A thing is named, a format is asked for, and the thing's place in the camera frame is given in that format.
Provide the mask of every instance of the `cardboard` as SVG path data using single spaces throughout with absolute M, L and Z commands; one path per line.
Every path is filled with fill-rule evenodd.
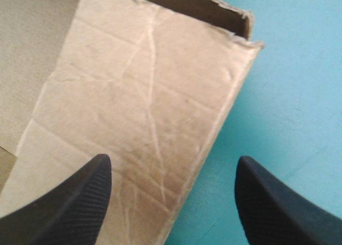
M 15 163 L 15 156 L 0 147 L 0 192 Z
M 0 0 L 0 146 L 14 154 L 78 0 Z
M 249 12 L 202 1 L 249 36 Z M 0 215 L 106 153 L 113 192 L 97 244 L 164 243 L 262 43 L 162 5 L 80 0 L 15 152 Z

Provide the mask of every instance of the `cardboard box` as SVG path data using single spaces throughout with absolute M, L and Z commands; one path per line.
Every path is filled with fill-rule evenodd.
M 0 215 L 106 153 L 97 244 L 163 244 L 262 48 L 246 40 L 252 21 L 220 0 L 80 0 L 22 135 L 1 123 L 18 159 Z

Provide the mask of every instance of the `blue floor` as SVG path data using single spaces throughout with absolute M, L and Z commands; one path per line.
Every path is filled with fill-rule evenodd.
M 252 10 L 266 48 L 166 245 L 247 245 L 234 202 L 240 155 L 342 217 L 342 0 L 225 0 Z

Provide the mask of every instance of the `crease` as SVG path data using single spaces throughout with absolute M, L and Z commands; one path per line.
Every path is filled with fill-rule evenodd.
M 179 97 L 185 96 L 187 100 L 189 100 L 194 105 L 199 106 L 200 108 L 202 108 L 203 110 L 205 110 L 207 112 L 212 112 L 213 110 L 217 110 L 215 108 L 212 108 L 212 107 L 205 105 L 203 102 L 199 101 L 198 99 L 194 98 L 193 96 L 191 96 L 187 93 L 184 93 L 184 92 L 177 90 L 175 88 L 171 88 L 170 86 L 168 86 L 166 83 L 164 83 L 162 81 L 158 81 L 158 84 L 161 85 L 162 87 L 164 87 L 165 89 L 171 91 L 172 93 L 178 95 Z
M 127 182 L 131 183 L 133 186 L 136 186 L 137 188 L 140 188 L 134 181 L 132 181 L 130 178 L 126 177 L 122 172 L 118 171 L 117 169 L 114 169 L 113 172 L 116 172 L 117 174 L 121 175 Z M 142 189 L 138 189 L 139 192 L 141 192 L 144 196 L 148 197 L 153 203 L 158 205 L 158 207 L 164 211 L 165 213 L 169 214 L 171 211 L 168 209 L 163 203 L 158 201 L 155 197 L 147 193 L 146 191 Z
M 162 196 L 163 203 L 166 203 L 166 196 L 165 196 L 165 186 L 164 186 L 164 179 L 166 174 L 165 169 L 165 160 L 161 154 L 160 145 L 159 145 L 159 138 L 157 132 L 156 121 L 152 114 L 152 103 L 153 103 L 153 89 L 154 89 L 154 77 L 156 75 L 156 64 L 157 64 L 157 46 L 156 46 L 156 39 L 154 37 L 154 27 L 157 21 L 157 15 L 160 11 L 160 6 L 156 6 L 156 10 L 151 18 L 150 29 L 149 29 L 149 41 L 151 47 L 151 70 L 150 70 L 150 78 L 149 78 L 149 90 L 148 90 L 148 106 L 147 106 L 147 116 L 150 122 L 150 129 L 152 134 L 152 141 L 154 144 L 154 149 L 156 151 L 156 156 L 159 160 L 160 167 L 161 167 L 161 184 L 160 184 L 160 192 Z
M 146 173 L 141 172 L 142 176 L 143 176 L 144 178 L 147 178 L 147 180 L 149 180 L 155 187 L 160 188 L 160 184 L 159 184 L 153 177 L 151 177 L 150 175 L 147 174 L 147 173 L 148 173 L 148 169 L 147 169 L 147 167 L 144 166 L 144 164 L 139 164 L 139 161 L 134 161 L 134 160 L 128 158 L 127 156 L 122 156 L 122 155 L 120 154 L 120 152 L 123 152 L 123 153 L 127 153 L 127 154 L 129 154 L 130 156 L 133 156 L 133 157 L 134 157 L 134 155 L 133 155 L 131 152 L 126 151 L 126 150 L 124 150 L 124 149 L 120 149 L 120 148 L 114 149 L 114 150 L 113 150 L 113 149 L 109 149 L 108 147 L 101 146 L 101 145 L 99 145 L 99 144 L 97 144 L 97 143 L 95 143 L 95 142 L 93 142 L 93 141 L 88 141 L 88 143 L 89 143 L 89 144 L 94 144 L 94 145 L 100 147 L 101 149 L 104 149 L 104 151 L 108 151 L 108 152 L 110 152 L 110 153 L 116 155 L 116 156 L 118 157 L 118 158 L 117 158 L 118 161 L 122 161 L 122 162 L 125 163 L 125 164 L 129 164 L 129 165 L 133 166 L 133 168 L 139 168 L 140 170 L 143 169 Z M 165 192 L 166 192 L 170 197 L 172 197 L 172 198 L 174 198 L 174 199 L 177 198 L 177 193 L 175 193 L 174 191 L 172 191 L 172 190 L 170 190 L 170 189 L 166 189 Z
M 105 30 L 97 27 L 96 25 L 94 25 L 93 23 L 87 21 L 86 19 L 84 19 L 83 17 L 79 16 L 78 14 L 75 16 L 75 19 L 78 20 L 79 22 L 84 23 L 85 25 L 88 25 L 89 27 L 91 27 L 91 28 L 93 28 L 93 29 L 95 29 L 97 31 L 100 31 L 100 32 L 102 32 L 102 33 L 112 37 L 112 38 L 119 39 L 121 41 L 125 41 L 125 42 L 127 42 L 128 44 L 131 44 L 131 45 L 136 45 L 137 44 L 136 42 L 131 41 L 130 39 L 127 39 L 125 37 L 121 37 L 118 34 L 112 34 L 109 31 L 105 31 Z
M 133 51 L 133 54 L 130 56 L 130 58 L 128 59 L 127 63 L 126 63 L 126 66 L 124 67 L 123 71 L 122 71 L 122 74 L 120 75 L 120 77 L 124 77 L 127 69 L 131 66 L 132 62 L 133 62 L 133 59 L 134 57 L 138 54 L 139 50 L 142 49 L 142 42 L 145 38 L 145 35 L 146 35 L 146 32 L 143 33 L 143 35 L 139 38 L 139 41 L 138 43 L 136 44 L 136 49 Z
M 238 93 L 238 91 L 236 91 L 236 88 L 238 87 L 238 83 L 239 81 L 243 80 L 246 78 L 248 70 L 251 68 L 252 64 L 253 64 L 253 60 L 255 59 L 255 57 L 257 56 L 257 54 L 259 53 L 259 51 L 261 50 L 261 48 L 255 48 L 254 51 L 248 56 L 248 60 L 246 61 L 246 65 L 243 69 L 243 71 L 241 72 L 241 78 L 236 78 L 233 85 L 230 87 L 230 92 L 227 94 L 226 96 L 226 103 L 223 104 L 223 106 L 220 108 L 220 111 L 212 125 L 212 129 L 209 132 L 207 139 L 205 140 L 203 147 L 201 148 L 201 150 L 198 153 L 198 156 L 196 158 L 196 160 L 194 161 L 196 164 L 193 164 L 191 170 L 189 171 L 189 175 L 188 175 L 188 179 L 184 182 L 182 190 L 180 192 L 180 195 L 178 197 L 177 200 L 177 204 L 176 207 L 173 208 L 173 210 L 170 212 L 170 216 L 174 216 L 177 212 L 179 212 L 180 210 L 180 205 L 181 202 L 184 202 L 184 200 L 186 199 L 186 197 L 184 196 L 186 194 L 186 192 L 190 191 L 190 187 L 191 185 L 193 185 L 193 183 L 196 180 L 196 177 L 199 173 L 199 168 L 201 167 L 201 161 L 199 161 L 200 159 L 204 158 L 204 155 L 207 153 L 206 151 L 208 150 L 208 146 L 210 144 L 210 142 L 213 140 L 213 138 L 215 137 L 215 134 L 217 133 L 217 131 L 215 131 L 215 128 L 220 124 L 220 122 L 222 121 L 222 117 L 224 115 L 225 112 L 227 112 L 229 110 L 229 106 L 232 105 L 232 102 L 230 102 L 231 97 L 234 96 L 234 92 L 236 92 L 235 94 Z M 159 232 L 158 238 L 156 239 L 156 242 L 154 243 L 154 245 L 158 245 L 158 244 L 162 244 L 165 241 L 165 236 L 167 235 L 166 231 L 166 226 L 169 226 L 173 223 L 173 218 L 170 217 L 169 220 L 167 220 L 163 225 L 162 225 L 162 231 Z
M 63 138 L 62 136 L 57 135 L 52 130 L 50 130 L 48 127 L 46 127 L 45 125 L 42 125 L 41 123 L 37 122 L 37 120 L 35 120 L 34 118 L 32 118 L 31 121 L 35 122 L 38 126 L 42 127 L 46 132 L 48 132 L 49 134 L 53 135 L 58 140 L 61 140 L 62 142 L 64 142 L 65 144 L 69 145 L 70 147 L 76 149 L 78 152 L 84 154 L 85 156 L 91 157 L 91 155 L 89 153 L 86 153 L 85 151 L 79 149 L 76 145 L 74 145 L 73 143 L 70 143 L 67 139 Z

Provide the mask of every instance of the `floor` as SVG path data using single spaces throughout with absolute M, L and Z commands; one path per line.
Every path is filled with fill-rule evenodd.
M 342 0 L 225 0 L 255 14 L 257 58 L 166 245 L 247 245 L 234 203 L 250 155 L 342 217 Z

